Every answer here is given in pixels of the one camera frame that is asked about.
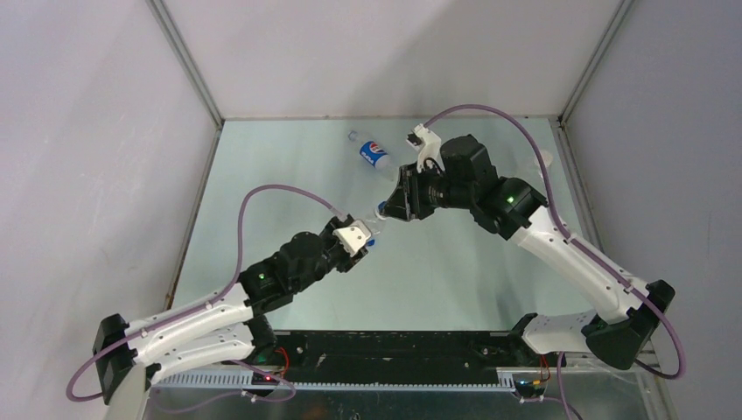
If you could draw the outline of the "clear bottle with yellow label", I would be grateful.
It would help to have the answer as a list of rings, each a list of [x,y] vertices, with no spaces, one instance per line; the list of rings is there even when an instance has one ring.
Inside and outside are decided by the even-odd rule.
[[[544,166],[546,173],[549,173],[550,167]],[[542,170],[538,157],[535,155],[524,158],[518,165],[517,177],[528,182],[531,186],[545,192],[544,171]]]

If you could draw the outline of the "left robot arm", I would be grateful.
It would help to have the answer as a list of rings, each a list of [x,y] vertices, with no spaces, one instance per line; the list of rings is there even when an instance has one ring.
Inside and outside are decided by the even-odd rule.
[[[323,230],[301,232],[269,257],[239,272],[228,292],[127,322],[99,324],[93,353],[105,403],[131,369],[145,369],[146,388],[176,373],[222,361],[264,365],[279,351],[266,315],[293,301],[331,271],[348,272],[383,228],[374,217],[331,218]]]

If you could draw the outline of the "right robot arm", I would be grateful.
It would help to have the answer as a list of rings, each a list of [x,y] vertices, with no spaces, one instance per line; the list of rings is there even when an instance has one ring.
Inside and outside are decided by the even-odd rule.
[[[675,291],[665,281],[646,283],[608,262],[591,244],[550,216],[546,198],[528,182],[498,174],[486,147],[473,136],[443,145],[444,167],[425,158],[399,169],[381,215],[422,221],[439,208],[463,209],[487,232],[546,263],[591,305],[587,312],[549,317],[528,314],[508,343],[514,362],[530,366],[543,354],[591,353],[627,370],[661,323]]]

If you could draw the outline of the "clear unlabelled plastic bottle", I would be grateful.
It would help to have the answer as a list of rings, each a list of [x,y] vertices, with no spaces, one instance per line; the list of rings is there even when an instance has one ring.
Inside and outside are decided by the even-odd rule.
[[[366,242],[367,247],[373,247],[375,245],[378,236],[386,226],[387,218],[381,214],[379,208],[375,208],[372,212],[361,217],[361,221],[370,232],[370,237]]]

